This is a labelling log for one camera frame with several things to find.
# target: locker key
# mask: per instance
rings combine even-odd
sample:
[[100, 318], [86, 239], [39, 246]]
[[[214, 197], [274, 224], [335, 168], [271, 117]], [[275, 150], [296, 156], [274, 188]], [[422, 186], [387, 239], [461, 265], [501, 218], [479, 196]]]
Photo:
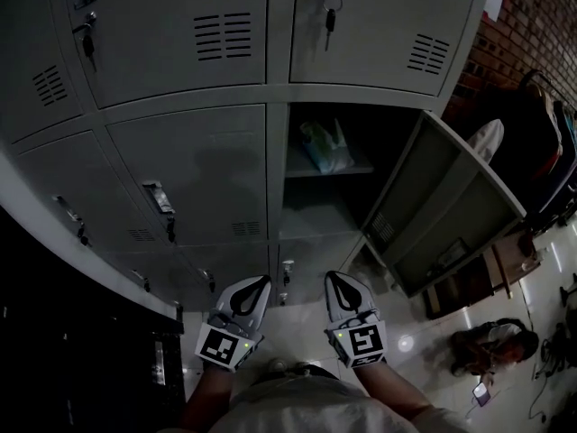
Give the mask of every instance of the locker key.
[[325, 51], [328, 51], [328, 42], [331, 40], [331, 33], [334, 31], [334, 23], [336, 22], [336, 11], [333, 9], [328, 10], [326, 13], [326, 44]]
[[82, 37], [82, 48], [84, 50], [84, 55], [90, 60], [94, 72], [96, 72], [96, 63], [94, 61], [94, 42], [89, 34]]

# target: locker vent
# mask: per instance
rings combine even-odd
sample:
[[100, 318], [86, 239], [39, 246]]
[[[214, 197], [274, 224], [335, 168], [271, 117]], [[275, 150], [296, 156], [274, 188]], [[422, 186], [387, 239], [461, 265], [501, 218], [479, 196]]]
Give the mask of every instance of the locker vent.
[[129, 229], [128, 234], [136, 242], [154, 241], [154, 236], [148, 229]]
[[407, 67], [438, 76], [444, 65], [448, 49], [448, 43], [418, 33]]
[[371, 223], [371, 228], [374, 229], [375, 234], [385, 244], [387, 244], [395, 234], [393, 226], [390, 225], [390, 223], [385, 219], [385, 217], [381, 213], [377, 213], [377, 216], [374, 217]]
[[50, 106], [55, 101], [60, 101], [68, 96], [56, 66], [44, 70], [32, 78], [32, 82], [44, 106]]
[[246, 223], [233, 223], [234, 235], [259, 235], [261, 225], [258, 221], [249, 221]]
[[251, 56], [251, 14], [231, 13], [194, 19], [199, 61]]

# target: plastic bag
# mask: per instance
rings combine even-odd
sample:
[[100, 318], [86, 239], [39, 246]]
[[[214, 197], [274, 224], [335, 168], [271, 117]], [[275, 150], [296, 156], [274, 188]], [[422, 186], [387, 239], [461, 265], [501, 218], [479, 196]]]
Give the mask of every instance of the plastic bag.
[[303, 145], [323, 175], [336, 173], [354, 165], [343, 130], [338, 120], [332, 119], [332, 121], [327, 127], [317, 121], [304, 122], [300, 126]]

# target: gray locker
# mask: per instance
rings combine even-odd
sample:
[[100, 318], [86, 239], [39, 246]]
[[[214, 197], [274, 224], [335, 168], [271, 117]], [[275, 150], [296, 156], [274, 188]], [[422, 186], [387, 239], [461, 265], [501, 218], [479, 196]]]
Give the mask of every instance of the gray locker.
[[0, 126], [14, 143], [82, 110], [60, 55], [50, 0], [0, 2]]
[[[326, 272], [338, 271], [360, 238], [356, 231], [280, 241], [277, 302], [301, 305], [322, 299]], [[293, 262], [287, 285], [284, 262]]]
[[96, 13], [92, 63], [78, 53], [99, 107], [166, 93], [264, 82], [267, 0], [96, 0], [76, 9], [72, 30]]
[[[336, 15], [328, 50], [326, 10]], [[438, 95], [472, 0], [297, 0], [291, 82]]]
[[147, 252], [162, 243], [114, 173], [92, 132], [45, 144], [18, 157], [39, 195], [76, 234], [100, 251]]
[[206, 305], [207, 288], [189, 270], [187, 260], [180, 253], [109, 253], [104, 257], [140, 287], [148, 283], [151, 294], [170, 305], [178, 301], [185, 311], [199, 311]]
[[[264, 106], [159, 115], [108, 126], [124, 163], [178, 245], [265, 240]], [[151, 197], [161, 186], [175, 213]]]
[[477, 153], [423, 112], [366, 230], [412, 297], [482, 254], [525, 214]]
[[[222, 291], [229, 285], [252, 276], [269, 274], [269, 247], [265, 242], [201, 245], [179, 250], [197, 270], [205, 290], [208, 291], [208, 302], [203, 310], [214, 306]], [[214, 292], [210, 292], [210, 281], [214, 281]], [[186, 299], [190, 290], [181, 292], [182, 298]]]

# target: person's arm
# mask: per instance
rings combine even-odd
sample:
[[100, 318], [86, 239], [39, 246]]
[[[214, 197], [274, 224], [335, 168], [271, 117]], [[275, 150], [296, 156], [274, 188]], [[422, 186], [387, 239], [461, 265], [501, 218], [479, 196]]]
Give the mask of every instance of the person's arm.
[[407, 420], [433, 408], [422, 392], [385, 363], [364, 365], [354, 373], [372, 398]]
[[180, 418], [181, 428], [205, 433], [228, 412], [234, 375], [208, 366]]

